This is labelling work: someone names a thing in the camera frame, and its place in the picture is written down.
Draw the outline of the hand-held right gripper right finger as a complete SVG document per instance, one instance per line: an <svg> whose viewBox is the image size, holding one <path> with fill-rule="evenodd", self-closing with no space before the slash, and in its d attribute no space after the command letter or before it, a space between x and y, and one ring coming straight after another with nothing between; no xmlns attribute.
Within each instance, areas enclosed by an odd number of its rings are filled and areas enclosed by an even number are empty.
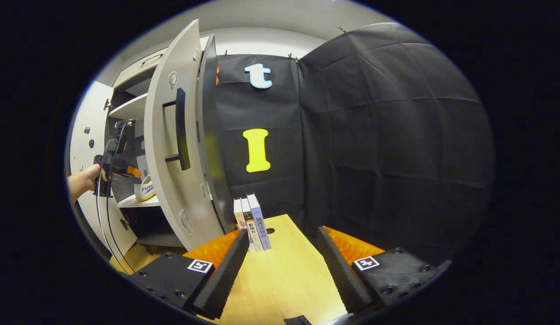
<svg viewBox="0 0 560 325"><path fill-rule="evenodd" d="M348 313L383 311L408 301L440 278L452 261L424 261L403 247L383 250L320 226L317 248Z"/></svg>

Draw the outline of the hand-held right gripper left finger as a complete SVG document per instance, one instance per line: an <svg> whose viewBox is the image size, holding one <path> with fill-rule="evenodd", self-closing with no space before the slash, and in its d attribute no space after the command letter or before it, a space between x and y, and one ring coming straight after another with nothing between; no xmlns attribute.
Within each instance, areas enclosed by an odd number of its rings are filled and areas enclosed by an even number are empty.
<svg viewBox="0 0 560 325"><path fill-rule="evenodd" d="M248 231L235 230L183 255L163 253L129 279L177 309L219 319L248 247Z"/></svg>

